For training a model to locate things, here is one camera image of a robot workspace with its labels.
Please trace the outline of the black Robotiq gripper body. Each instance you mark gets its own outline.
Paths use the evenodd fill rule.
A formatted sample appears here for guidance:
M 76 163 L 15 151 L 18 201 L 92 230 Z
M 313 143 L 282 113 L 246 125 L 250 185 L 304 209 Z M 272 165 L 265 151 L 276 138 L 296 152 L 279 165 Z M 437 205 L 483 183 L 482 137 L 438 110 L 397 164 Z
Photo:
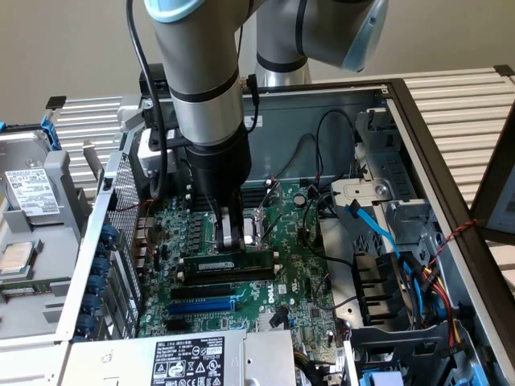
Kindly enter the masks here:
M 221 144 L 192 144 L 185 150 L 195 184 L 214 199 L 230 199 L 249 176 L 252 161 L 246 129 L 237 129 Z

